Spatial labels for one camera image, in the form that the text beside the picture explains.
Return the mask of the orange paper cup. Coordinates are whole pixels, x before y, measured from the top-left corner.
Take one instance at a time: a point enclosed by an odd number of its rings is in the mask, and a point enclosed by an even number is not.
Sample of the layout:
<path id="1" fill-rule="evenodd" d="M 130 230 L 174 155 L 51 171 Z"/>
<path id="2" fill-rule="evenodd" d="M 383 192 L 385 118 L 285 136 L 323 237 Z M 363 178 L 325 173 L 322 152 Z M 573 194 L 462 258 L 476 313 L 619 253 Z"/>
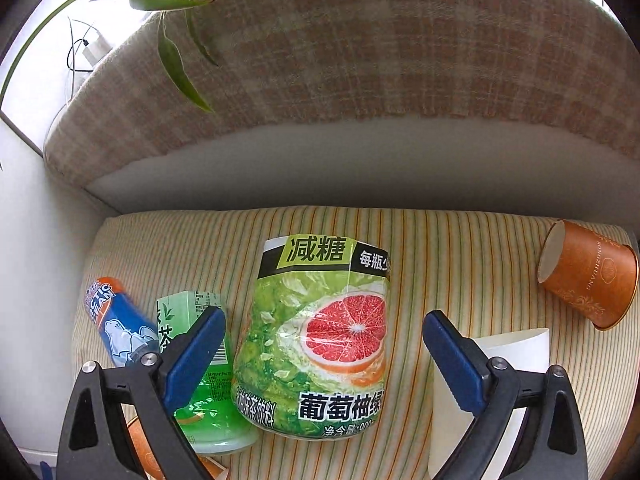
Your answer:
<path id="1" fill-rule="evenodd" d="M 634 248 L 567 220 L 552 224 L 537 268 L 538 284 L 598 330 L 610 330 L 626 315 L 638 276 Z"/>
<path id="2" fill-rule="evenodd" d="M 131 419 L 127 424 L 127 428 L 144 471 L 151 479 L 165 478 L 163 471 L 160 469 L 160 464 L 156 460 L 148 440 L 146 440 L 140 420 L 137 417 Z M 224 480 L 229 478 L 229 469 L 226 466 L 221 465 L 216 462 L 216 460 L 206 456 L 199 455 L 198 459 L 208 471 L 210 478 L 215 480 Z"/>

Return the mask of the near orange paper cup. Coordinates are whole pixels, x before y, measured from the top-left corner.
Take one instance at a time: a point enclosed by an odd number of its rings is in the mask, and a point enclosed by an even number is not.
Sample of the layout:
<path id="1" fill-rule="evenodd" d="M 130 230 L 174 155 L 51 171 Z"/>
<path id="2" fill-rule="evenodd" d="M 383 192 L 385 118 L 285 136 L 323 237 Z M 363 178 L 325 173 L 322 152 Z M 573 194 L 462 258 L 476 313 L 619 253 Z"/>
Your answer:
<path id="1" fill-rule="evenodd" d="M 146 440 L 140 420 L 137 417 L 131 419 L 127 424 L 127 428 L 144 471 L 151 479 L 165 478 L 163 471 L 160 469 L 160 464 L 156 460 L 148 440 Z M 198 459 L 208 471 L 210 478 L 215 480 L 224 480 L 229 478 L 229 469 L 226 466 L 221 465 L 216 462 L 216 460 L 206 456 L 199 455 Z"/>

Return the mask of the green tea plastic bottle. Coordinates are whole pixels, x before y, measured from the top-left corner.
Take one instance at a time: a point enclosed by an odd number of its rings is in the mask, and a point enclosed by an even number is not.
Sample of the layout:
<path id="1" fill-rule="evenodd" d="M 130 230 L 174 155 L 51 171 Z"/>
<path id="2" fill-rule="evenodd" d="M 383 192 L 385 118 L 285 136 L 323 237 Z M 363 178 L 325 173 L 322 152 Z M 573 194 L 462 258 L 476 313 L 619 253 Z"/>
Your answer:
<path id="1" fill-rule="evenodd" d="M 187 332 L 209 307 L 222 309 L 216 292 L 185 290 L 156 300 L 157 333 L 160 348 Z M 192 448 L 200 455 L 237 453 L 252 446 L 258 430 L 238 411 L 231 400 L 233 353 L 225 339 L 217 349 L 206 373 L 175 419 Z"/>

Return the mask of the white power strip chargers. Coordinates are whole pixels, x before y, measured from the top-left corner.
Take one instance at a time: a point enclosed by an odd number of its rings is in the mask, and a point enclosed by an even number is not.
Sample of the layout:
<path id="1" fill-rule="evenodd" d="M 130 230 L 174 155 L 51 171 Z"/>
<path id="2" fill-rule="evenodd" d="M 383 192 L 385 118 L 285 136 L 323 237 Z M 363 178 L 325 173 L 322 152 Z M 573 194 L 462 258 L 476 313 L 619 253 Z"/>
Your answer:
<path id="1" fill-rule="evenodd" d="M 69 18 L 68 27 L 70 47 L 65 58 L 65 99 L 70 102 L 96 66 L 111 52 L 112 46 L 96 26 L 86 21 Z"/>

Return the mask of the white plastic cup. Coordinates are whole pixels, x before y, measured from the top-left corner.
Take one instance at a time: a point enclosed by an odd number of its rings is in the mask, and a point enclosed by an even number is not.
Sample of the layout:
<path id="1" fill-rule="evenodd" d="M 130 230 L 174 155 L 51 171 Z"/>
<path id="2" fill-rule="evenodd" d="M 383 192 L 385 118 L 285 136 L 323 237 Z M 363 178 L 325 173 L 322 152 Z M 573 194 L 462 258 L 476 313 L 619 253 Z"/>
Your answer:
<path id="1" fill-rule="evenodd" d="M 543 373 L 550 365 L 550 330 L 547 327 L 503 333 L 474 340 L 484 355 L 507 360 L 514 370 Z M 428 474 L 436 474 L 471 427 L 474 418 L 486 405 L 482 389 L 466 376 L 458 379 L 453 370 L 434 369 L 433 415 Z M 506 430 L 483 477 L 497 479 L 506 466 L 513 445 L 524 422 L 525 411 L 511 413 Z"/>

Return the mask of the blue orange plastic bottle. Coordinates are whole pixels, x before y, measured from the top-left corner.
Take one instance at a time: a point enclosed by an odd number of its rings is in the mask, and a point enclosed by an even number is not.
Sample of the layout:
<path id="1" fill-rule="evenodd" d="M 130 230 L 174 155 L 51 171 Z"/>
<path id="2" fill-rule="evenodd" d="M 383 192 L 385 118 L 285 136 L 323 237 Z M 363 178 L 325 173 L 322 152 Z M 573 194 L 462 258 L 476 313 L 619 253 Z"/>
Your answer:
<path id="1" fill-rule="evenodd" d="M 101 276 L 85 293 L 85 309 L 116 367 L 160 352 L 155 325 L 142 315 L 116 278 Z"/>

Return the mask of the plaid windowsill blanket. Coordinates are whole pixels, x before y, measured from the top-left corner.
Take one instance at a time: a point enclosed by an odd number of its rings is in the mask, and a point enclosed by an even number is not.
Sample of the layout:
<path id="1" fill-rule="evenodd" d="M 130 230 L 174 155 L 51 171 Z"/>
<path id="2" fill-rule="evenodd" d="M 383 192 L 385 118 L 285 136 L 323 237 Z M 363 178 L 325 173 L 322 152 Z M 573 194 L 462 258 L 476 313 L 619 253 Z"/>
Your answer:
<path id="1" fill-rule="evenodd" d="M 86 186 L 140 159 L 273 124 L 422 116 L 545 125 L 639 155 L 639 53 L 590 0 L 214 0 L 167 19 L 203 112 L 147 20 L 82 85 L 44 148 Z"/>

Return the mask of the grapefruit green tea bottle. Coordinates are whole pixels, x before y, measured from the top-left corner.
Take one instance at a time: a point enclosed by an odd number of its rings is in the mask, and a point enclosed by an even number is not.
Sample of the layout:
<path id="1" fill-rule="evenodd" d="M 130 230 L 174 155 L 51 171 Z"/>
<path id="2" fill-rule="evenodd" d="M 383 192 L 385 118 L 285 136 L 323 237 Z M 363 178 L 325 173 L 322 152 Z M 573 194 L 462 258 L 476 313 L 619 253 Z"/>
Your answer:
<path id="1" fill-rule="evenodd" d="M 361 434 L 385 394 L 388 253 L 341 235 L 266 240 L 232 399 L 252 424 L 331 441 Z"/>

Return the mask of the far orange paper cup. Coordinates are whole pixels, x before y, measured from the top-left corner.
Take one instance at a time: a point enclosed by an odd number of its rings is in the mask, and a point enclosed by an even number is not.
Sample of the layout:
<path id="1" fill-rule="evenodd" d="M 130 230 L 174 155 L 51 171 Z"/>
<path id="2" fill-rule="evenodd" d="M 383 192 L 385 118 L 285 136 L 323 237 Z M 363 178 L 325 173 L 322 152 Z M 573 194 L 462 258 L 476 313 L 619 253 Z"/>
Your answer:
<path id="1" fill-rule="evenodd" d="M 567 220 L 552 224 L 537 268 L 538 284 L 598 330 L 610 330 L 626 315 L 638 276 L 634 248 Z"/>

